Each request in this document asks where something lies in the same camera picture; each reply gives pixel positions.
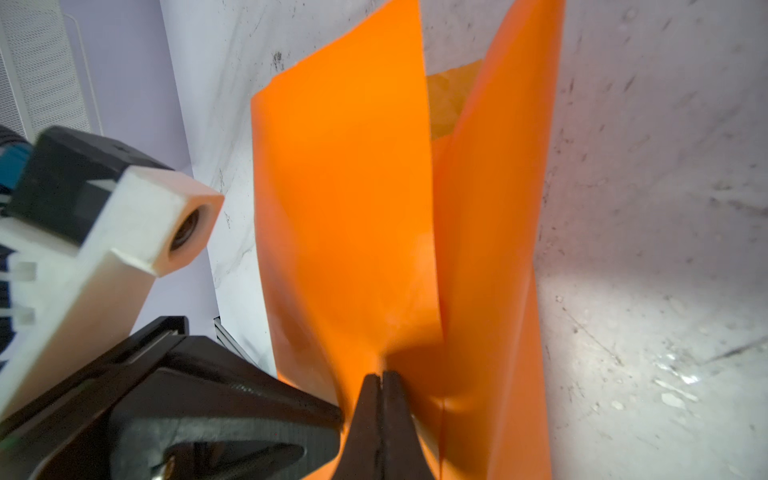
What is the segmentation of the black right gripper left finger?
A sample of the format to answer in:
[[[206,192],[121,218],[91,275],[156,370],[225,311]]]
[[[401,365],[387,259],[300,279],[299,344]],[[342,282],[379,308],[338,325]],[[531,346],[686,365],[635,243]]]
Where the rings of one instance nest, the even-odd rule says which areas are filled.
[[[383,478],[382,406],[380,377],[366,375],[333,480]]]

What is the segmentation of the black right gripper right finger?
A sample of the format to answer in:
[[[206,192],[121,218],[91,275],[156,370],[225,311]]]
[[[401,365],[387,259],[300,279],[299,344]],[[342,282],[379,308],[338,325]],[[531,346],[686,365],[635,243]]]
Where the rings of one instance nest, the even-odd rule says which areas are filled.
[[[395,371],[383,373],[382,401],[382,478],[433,479],[411,416],[404,384]]]

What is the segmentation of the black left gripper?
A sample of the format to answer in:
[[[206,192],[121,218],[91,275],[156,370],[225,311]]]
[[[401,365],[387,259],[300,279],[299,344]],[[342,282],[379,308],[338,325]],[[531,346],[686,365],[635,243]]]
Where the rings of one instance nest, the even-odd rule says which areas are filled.
[[[1,425],[5,479],[300,479],[340,409],[161,317]]]

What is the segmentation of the orange wrapping paper sheet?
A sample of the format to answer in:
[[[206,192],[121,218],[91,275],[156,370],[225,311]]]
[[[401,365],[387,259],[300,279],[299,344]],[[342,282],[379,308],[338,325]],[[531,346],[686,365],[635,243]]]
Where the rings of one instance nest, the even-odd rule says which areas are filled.
[[[565,5],[516,1],[483,60],[428,75],[390,1],[251,101],[277,372],[345,416],[397,372],[436,479],[552,475],[533,257]]]

